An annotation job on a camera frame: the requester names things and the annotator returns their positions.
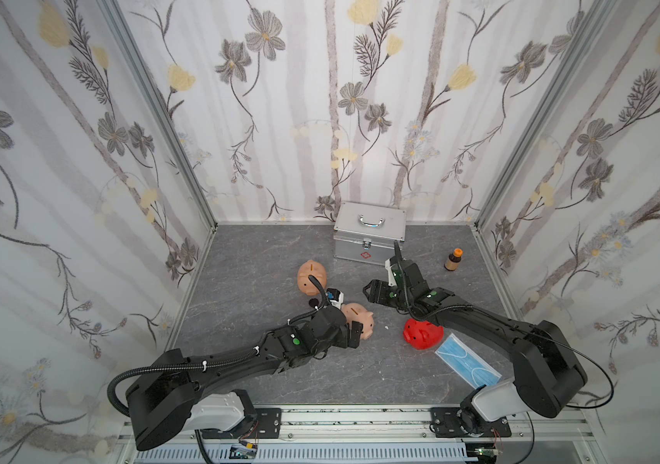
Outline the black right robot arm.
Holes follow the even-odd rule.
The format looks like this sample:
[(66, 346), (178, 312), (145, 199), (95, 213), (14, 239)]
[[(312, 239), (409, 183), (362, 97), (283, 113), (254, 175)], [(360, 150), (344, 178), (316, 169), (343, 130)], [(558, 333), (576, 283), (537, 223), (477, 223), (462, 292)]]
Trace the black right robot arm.
[(386, 280), (364, 288), (367, 300), (391, 307), (419, 322), (451, 329), (499, 351), (512, 364), (513, 376), (478, 387), (459, 405), (459, 417), (469, 425), (495, 423), (507, 416), (535, 413), (556, 418), (588, 383), (579, 363), (587, 356), (572, 348), (559, 327), (549, 321), (532, 324), (473, 305), (452, 290), (431, 287), (418, 265), (401, 255), (399, 244), (385, 263)]

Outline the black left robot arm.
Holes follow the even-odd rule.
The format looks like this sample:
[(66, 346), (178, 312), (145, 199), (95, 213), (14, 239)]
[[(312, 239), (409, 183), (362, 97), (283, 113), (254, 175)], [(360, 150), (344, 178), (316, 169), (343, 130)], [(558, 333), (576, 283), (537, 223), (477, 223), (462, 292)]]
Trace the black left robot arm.
[(349, 320), (331, 303), (315, 276), (310, 283), (320, 291), (318, 307), (265, 331), (257, 342), (203, 356), (186, 357), (173, 349), (148, 367), (116, 375), (107, 385), (107, 399), (130, 419), (136, 449), (143, 452), (169, 442), (194, 422), (196, 404), (227, 394), (244, 379), (302, 367), (332, 347), (357, 348), (364, 324)]

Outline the pink piggy bank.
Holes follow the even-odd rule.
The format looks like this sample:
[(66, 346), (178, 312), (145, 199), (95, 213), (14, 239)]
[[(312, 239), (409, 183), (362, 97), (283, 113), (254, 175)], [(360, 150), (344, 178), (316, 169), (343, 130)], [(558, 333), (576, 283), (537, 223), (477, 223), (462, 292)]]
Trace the pink piggy bank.
[(372, 336), (374, 328), (373, 313), (358, 303), (344, 304), (341, 311), (346, 317), (349, 325), (358, 322), (362, 325), (361, 340), (367, 340)]
[(327, 286), (327, 271), (320, 263), (308, 260), (299, 268), (296, 281), (302, 293), (314, 297), (320, 294), (320, 289), (314, 282), (324, 289)]

